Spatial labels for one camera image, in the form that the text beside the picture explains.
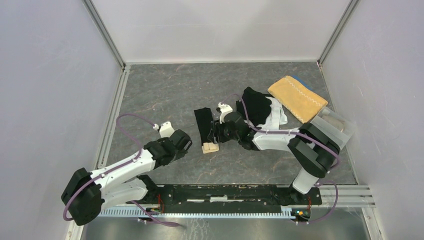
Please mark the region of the black underwear beige waistband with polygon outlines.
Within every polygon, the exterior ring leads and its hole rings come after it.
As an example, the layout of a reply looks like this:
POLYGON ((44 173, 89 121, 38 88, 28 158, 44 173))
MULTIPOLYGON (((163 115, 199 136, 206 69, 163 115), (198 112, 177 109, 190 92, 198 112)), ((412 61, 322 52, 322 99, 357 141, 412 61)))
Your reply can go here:
POLYGON ((214 138, 209 138, 214 121, 213 114, 210 108, 204 107, 194 110, 197 127, 200 134, 201 150, 203 154, 217 152, 219 144, 214 142, 214 138))

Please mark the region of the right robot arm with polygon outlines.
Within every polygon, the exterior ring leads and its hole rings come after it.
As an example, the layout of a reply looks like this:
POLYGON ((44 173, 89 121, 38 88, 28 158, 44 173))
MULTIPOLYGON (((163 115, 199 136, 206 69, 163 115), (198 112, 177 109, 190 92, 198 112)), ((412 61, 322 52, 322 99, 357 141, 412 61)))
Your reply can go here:
POLYGON ((249 124, 239 112, 231 112, 212 121, 206 137, 213 143, 234 140, 249 151, 292 153, 301 165, 288 191, 289 199, 295 204, 309 198, 309 191, 336 166, 340 151, 346 145, 338 129, 320 116, 299 128, 268 130, 249 124))

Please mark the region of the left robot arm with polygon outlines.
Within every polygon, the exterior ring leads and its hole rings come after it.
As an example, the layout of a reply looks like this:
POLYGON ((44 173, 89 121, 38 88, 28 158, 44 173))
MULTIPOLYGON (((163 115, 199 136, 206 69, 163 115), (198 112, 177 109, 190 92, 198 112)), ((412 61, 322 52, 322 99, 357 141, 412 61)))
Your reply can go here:
POLYGON ((110 207, 138 200, 153 203, 157 190, 140 176, 183 158, 192 143, 190 136, 178 129, 112 165, 76 170, 60 197, 65 205, 63 219, 84 226, 110 207))

